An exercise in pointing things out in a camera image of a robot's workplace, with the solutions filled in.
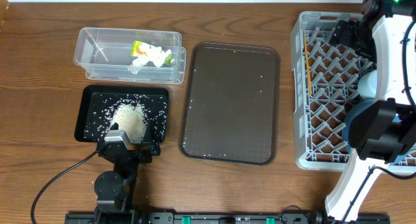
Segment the pile of rice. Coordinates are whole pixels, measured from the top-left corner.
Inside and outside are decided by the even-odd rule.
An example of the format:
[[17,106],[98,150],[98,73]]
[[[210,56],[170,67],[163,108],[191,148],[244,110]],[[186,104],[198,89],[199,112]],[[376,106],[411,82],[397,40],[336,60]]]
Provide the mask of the pile of rice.
[[153,123],[154,139],[162,143],[166,135],[168,97],[165,95],[99,93],[91,96],[86,121],[77,133],[80,142],[104,139],[113,123],[124,130],[131,143],[141,143],[146,125]]

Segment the white light-blue small bowl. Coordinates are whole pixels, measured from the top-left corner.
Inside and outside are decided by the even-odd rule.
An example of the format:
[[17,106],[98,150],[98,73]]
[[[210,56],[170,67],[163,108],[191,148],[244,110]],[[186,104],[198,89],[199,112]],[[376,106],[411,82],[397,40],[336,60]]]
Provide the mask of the white light-blue small bowl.
[[374,99],[377,89],[377,70],[362,76],[358,82],[358,91],[362,99]]

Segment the wooden chopstick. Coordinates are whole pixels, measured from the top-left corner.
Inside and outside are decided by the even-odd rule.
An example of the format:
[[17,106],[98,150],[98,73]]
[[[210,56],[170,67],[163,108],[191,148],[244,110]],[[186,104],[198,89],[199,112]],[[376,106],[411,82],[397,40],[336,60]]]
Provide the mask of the wooden chopstick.
[[303,31],[304,34],[304,53],[305,53],[305,66],[306,66],[306,71],[307,71],[307,84],[308,84],[308,92],[309,95],[313,95],[313,90],[312,90],[312,83],[311,83],[311,74],[310,74],[310,65],[309,65],[309,52],[307,49],[307,35],[306,35],[306,31]]

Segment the dark blue plate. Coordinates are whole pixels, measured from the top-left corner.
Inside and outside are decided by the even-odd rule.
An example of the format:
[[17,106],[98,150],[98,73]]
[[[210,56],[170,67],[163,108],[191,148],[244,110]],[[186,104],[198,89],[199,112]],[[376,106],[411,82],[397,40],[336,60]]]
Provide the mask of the dark blue plate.
[[392,163],[415,145],[415,111],[393,98],[360,102],[348,112],[344,123],[343,138],[362,160]]

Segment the yellow green snack wrapper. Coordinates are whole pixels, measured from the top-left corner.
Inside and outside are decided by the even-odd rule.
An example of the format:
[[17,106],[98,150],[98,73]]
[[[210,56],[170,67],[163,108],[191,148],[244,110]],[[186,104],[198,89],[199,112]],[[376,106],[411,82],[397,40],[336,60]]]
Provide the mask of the yellow green snack wrapper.
[[131,50],[131,56],[132,57],[136,58],[136,57],[140,56],[141,52],[140,52],[140,49],[138,47],[142,44],[147,44],[147,43],[141,42],[141,41],[134,41],[133,42],[133,48]]

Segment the white tissue top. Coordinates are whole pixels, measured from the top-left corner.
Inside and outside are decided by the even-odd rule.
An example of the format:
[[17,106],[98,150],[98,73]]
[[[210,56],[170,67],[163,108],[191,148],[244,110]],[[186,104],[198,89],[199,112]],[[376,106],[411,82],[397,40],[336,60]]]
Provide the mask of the white tissue top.
[[139,57],[141,66],[145,66],[149,62],[152,62],[156,67],[169,66],[171,63],[172,51],[170,49],[164,51],[162,47],[155,47],[150,44],[142,44],[138,48],[141,52]]

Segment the white tissue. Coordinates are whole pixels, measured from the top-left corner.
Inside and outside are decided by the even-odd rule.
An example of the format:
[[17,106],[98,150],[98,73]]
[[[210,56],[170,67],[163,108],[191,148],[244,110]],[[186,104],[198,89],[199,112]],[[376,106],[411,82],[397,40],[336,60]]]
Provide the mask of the white tissue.
[[129,70],[131,71],[131,73],[137,74],[144,66],[146,66],[148,62],[148,57],[138,56],[132,61]]
[[170,49],[164,51],[162,47],[155,47],[150,44],[142,44],[138,48],[141,52],[139,57],[141,66],[145,66],[149,62],[152,62],[156,67],[169,66],[171,63],[172,51]]

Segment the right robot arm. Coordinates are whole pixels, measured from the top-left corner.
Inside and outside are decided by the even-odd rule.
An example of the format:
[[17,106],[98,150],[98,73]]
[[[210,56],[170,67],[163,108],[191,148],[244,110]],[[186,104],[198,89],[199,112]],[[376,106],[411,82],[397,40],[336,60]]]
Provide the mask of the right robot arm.
[[415,145],[415,0],[363,0],[359,21],[338,22],[330,45],[345,45],[376,63],[359,80],[361,112],[348,114],[350,156],[317,223],[355,223],[381,173]]

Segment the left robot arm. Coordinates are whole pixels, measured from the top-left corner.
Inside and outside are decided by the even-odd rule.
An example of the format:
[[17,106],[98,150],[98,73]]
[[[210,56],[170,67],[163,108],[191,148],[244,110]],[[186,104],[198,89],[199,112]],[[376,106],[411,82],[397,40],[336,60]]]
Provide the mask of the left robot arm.
[[114,124],[104,139],[97,143],[98,156],[114,164],[113,170],[100,174],[95,182],[97,207],[93,223],[138,223],[138,211],[133,207],[133,193],[138,178],[138,165],[152,162],[161,148],[154,139],[153,126],[144,132],[143,149],[129,149],[125,130]]

